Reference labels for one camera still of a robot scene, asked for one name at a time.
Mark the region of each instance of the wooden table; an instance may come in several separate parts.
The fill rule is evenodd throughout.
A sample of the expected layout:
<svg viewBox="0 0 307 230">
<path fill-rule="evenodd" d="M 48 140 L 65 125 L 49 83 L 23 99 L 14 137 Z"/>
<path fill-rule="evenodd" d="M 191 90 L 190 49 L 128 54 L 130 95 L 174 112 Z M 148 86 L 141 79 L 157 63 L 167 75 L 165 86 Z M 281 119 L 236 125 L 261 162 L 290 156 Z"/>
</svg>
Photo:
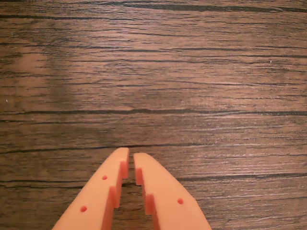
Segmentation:
<svg viewBox="0 0 307 230">
<path fill-rule="evenodd" d="M 49 230 L 117 147 L 213 230 L 307 229 L 305 0 L 2 0 L 0 229 Z M 133 160 L 113 230 L 152 230 Z"/>
</svg>

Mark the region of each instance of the orange plastic gripper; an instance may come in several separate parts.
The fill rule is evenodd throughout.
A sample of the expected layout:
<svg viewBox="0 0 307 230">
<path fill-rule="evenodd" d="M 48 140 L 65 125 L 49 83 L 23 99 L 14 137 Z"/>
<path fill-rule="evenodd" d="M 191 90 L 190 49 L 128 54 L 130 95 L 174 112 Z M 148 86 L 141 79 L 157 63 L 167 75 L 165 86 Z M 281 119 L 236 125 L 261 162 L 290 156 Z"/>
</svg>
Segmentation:
<svg viewBox="0 0 307 230">
<path fill-rule="evenodd" d="M 110 230 L 119 207 L 122 179 L 128 177 L 129 149 L 115 150 L 98 168 L 53 230 Z M 136 183 L 155 230 L 211 230 L 197 201 L 159 162 L 134 154 Z"/>
</svg>

